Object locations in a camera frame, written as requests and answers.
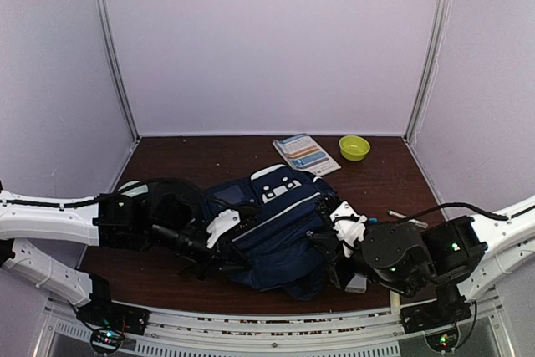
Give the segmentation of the navy blue student backpack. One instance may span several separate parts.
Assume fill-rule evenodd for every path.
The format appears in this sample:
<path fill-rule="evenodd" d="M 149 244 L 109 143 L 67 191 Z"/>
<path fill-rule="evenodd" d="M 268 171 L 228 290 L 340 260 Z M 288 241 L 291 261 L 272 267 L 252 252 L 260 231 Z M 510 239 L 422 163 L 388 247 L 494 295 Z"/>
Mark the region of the navy blue student backpack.
<path fill-rule="evenodd" d="M 282 289 L 298 300 L 317 296 L 324 287 L 325 261 L 308 235 L 327 230 L 315 211 L 323 194 L 337 195 L 322 177 L 282 164 L 207 189 L 202 204 L 205 230 L 228 208 L 237 210 L 245 204 L 262 208 L 253 229 L 230 243 L 223 234 L 211 249 L 215 255 L 247 259 L 245 270 L 228 277 L 258 291 Z"/>

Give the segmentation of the blue striped reader book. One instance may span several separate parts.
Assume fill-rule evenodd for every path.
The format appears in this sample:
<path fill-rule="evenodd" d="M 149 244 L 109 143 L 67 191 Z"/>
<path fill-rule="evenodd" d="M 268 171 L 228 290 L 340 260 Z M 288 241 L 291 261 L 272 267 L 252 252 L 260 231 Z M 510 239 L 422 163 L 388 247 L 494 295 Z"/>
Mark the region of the blue striped reader book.
<path fill-rule="evenodd" d="M 341 168 L 340 164 L 323 147 L 306 134 L 274 140 L 273 146 L 295 171 L 325 176 Z"/>

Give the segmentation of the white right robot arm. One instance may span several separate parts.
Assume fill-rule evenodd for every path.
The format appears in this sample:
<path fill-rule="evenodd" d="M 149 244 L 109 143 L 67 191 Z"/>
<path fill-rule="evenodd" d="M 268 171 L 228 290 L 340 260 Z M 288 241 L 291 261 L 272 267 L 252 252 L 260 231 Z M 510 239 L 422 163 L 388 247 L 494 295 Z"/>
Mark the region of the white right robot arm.
<path fill-rule="evenodd" d="M 469 319 L 481 294 L 531 256 L 527 246 L 534 241 L 533 198 L 498 212 L 448 202 L 385 222 L 336 196 L 321 198 L 316 211 L 324 226 L 308 239 L 337 288 L 363 278 L 412 298 L 433 287 L 435 301 L 402 308 L 406 331 Z"/>

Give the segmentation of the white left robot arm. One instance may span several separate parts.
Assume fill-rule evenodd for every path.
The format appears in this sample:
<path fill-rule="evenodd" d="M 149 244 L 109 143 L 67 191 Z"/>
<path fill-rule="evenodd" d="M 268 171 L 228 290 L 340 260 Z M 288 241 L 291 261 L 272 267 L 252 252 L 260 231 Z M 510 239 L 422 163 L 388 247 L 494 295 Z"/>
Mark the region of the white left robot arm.
<path fill-rule="evenodd" d="M 235 229 L 257 223 L 261 208 L 246 197 L 226 201 L 188 180 L 131 181 L 117 191 L 85 198 L 39 198 L 1 191 L 1 266 L 64 298 L 78 320 L 105 328 L 144 324 L 113 302 L 109 282 L 68 268 L 33 246 L 58 240 L 88 247 L 143 252 L 162 247 L 193 264 L 198 278 L 250 264 L 233 242 Z"/>

